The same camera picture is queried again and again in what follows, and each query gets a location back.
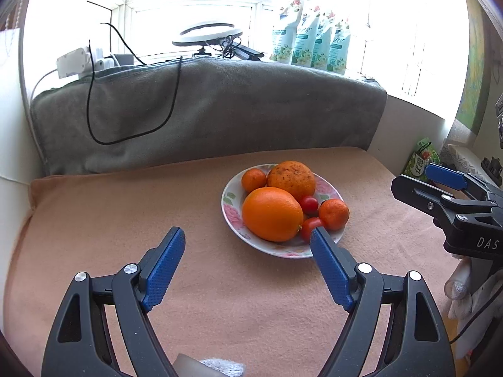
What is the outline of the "right hand white glove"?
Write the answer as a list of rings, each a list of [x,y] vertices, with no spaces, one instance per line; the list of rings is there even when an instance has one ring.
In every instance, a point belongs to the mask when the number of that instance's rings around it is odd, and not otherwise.
[[[444,284],[444,294],[450,300],[448,317],[458,321],[457,334],[502,286],[502,269],[499,269],[471,292],[473,275],[472,259],[464,257]],[[495,319],[502,319],[502,294],[499,294],[454,342],[454,358],[458,360],[470,354],[482,342],[490,323]]]

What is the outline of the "left hand white glove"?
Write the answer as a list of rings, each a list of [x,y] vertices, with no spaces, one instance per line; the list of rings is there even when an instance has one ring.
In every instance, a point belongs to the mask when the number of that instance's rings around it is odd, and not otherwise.
[[[243,377],[246,367],[220,358],[196,360],[180,353],[172,364],[178,376],[182,377]]]

